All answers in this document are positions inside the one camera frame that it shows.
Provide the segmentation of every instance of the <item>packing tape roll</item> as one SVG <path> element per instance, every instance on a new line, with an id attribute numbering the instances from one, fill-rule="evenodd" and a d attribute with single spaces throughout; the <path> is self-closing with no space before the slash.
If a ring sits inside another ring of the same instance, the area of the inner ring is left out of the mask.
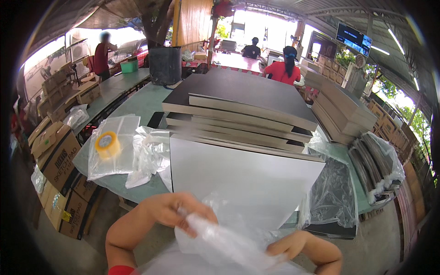
<path id="1" fill-rule="evenodd" d="M 95 142 L 96 151 L 102 159 L 116 156 L 121 152 L 121 145 L 116 133 L 108 131 L 99 136 Z"/>

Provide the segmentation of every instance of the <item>concrete floor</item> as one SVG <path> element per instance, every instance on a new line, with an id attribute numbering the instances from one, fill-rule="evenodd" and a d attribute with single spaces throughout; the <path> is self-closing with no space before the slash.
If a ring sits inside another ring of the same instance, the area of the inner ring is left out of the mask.
<path id="1" fill-rule="evenodd" d="M 29 230 L 42 253 L 57 274 L 99 275 L 107 273 L 104 242 L 110 225 L 127 211 L 118 205 L 119 199 L 111 192 L 99 206 L 90 233 L 82 240 L 75 240 L 55 231 L 44 212 L 39 227 Z M 174 240 L 174 230 L 156 224 L 136 248 L 138 265 L 155 257 Z M 329 239 L 344 255 L 343 275 L 383 275 L 399 263 L 400 231 L 394 203 L 389 203 L 383 213 L 362 222 L 354 240 Z M 304 255 L 294 262 L 313 272 L 314 265 Z"/>

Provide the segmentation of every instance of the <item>television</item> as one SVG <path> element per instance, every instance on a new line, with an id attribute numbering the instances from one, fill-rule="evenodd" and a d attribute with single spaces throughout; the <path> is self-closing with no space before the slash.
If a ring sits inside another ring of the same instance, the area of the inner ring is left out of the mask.
<path id="1" fill-rule="evenodd" d="M 368 57 L 373 40 L 359 31 L 339 22 L 336 40 Z"/>

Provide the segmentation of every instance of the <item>green table top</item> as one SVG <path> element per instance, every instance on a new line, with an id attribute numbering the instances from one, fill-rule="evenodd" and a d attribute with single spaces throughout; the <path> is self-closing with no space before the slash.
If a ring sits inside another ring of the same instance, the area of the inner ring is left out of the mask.
<path id="1" fill-rule="evenodd" d="M 162 112 L 162 101 L 171 93 L 162 86 L 156 86 L 148 83 L 139 91 L 133 94 L 129 99 L 122 103 L 109 117 L 119 117 L 127 114 L 140 116 L 140 124 L 146 126 L 153 116 L 154 112 Z M 90 139 L 86 141 L 80 149 L 73 164 L 83 175 L 88 175 L 88 152 L 90 148 Z M 127 189 L 125 182 L 127 175 L 111 175 L 94 180 L 102 187 L 107 188 L 113 193 L 133 202 L 141 202 L 143 199 L 155 194 L 168 193 L 165 185 L 158 174 L 153 175 L 148 184 Z"/>
<path id="2" fill-rule="evenodd" d="M 123 93 L 127 92 L 137 84 L 146 80 L 150 75 L 150 69 L 141 68 L 133 73 L 120 73 L 99 84 L 101 96 L 95 99 L 87 109 L 89 119 L 73 130 L 74 135 L 79 134 L 92 119 L 109 106 Z"/>
<path id="3" fill-rule="evenodd" d="M 147 125 L 154 112 L 162 111 L 162 101 L 170 94 L 171 90 L 165 89 L 162 86 L 156 86 L 152 83 L 148 83 L 142 87 L 138 92 L 133 94 L 129 99 L 122 103 L 109 117 L 118 117 L 127 114 L 136 114 L 141 117 L 140 125 Z M 90 110 L 94 111 L 95 108 L 91 104 Z M 325 136 L 319 127 L 314 135 L 320 136 L 325 141 Z M 367 202 L 367 197 L 362 189 L 362 185 L 353 167 L 353 164 L 348 156 L 348 149 L 346 146 L 337 144 L 326 144 L 327 150 L 330 156 L 338 158 L 348 163 L 350 173 L 352 175 L 353 185 L 356 190 L 358 213 L 366 213 L 370 209 L 370 205 Z M 88 151 L 90 147 L 90 139 L 86 141 L 84 146 L 80 149 L 78 154 L 73 160 L 76 168 L 84 175 L 88 174 Z M 155 195 L 168 192 L 165 185 L 162 183 L 161 178 L 158 175 L 153 175 L 148 184 L 141 185 L 127 189 L 125 188 L 125 182 L 127 175 L 111 175 L 105 176 L 95 180 L 94 182 L 102 187 L 109 189 L 110 191 L 122 196 L 133 202 L 141 202 L 143 199 Z"/>

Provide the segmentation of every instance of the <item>ponytail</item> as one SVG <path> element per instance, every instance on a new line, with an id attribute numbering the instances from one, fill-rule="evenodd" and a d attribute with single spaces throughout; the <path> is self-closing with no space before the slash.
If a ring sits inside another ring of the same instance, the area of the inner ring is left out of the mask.
<path id="1" fill-rule="evenodd" d="M 295 67 L 295 57 L 291 55 L 286 55 L 284 58 L 284 68 L 289 78 L 292 76 L 293 67 Z"/>

